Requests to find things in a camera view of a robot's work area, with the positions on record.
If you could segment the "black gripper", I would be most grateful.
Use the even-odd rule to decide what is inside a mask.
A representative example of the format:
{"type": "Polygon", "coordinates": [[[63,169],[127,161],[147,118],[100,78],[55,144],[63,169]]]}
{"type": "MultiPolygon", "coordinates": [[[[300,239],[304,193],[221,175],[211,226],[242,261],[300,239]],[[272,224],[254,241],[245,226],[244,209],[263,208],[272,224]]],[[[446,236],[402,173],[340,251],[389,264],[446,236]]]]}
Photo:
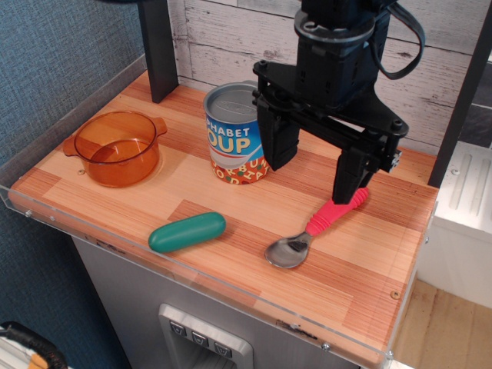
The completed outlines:
{"type": "Polygon", "coordinates": [[[408,126],[375,92],[385,44],[385,37],[375,36],[346,44],[300,39],[296,65],[254,64],[258,127],[273,171],[297,154],[301,130],[341,149],[335,204],[349,204],[374,172],[397,166],[408,126]]]}

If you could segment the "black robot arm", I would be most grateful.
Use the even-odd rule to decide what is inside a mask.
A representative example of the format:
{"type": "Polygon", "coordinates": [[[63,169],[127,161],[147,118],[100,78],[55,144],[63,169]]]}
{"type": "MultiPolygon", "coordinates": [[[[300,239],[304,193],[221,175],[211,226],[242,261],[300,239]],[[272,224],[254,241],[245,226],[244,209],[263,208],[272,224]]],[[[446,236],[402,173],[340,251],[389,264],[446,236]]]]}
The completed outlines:
{"type": "Polygon", "coordinates": [[[407,124],[377,96],[394,2],[304,1],[294,18],[294,65],[254,65],[264,156],[273,169],[297,153],[301,131],[340,148],[332,198],[347,204],[377,171],[399,159],[407,124]]]}

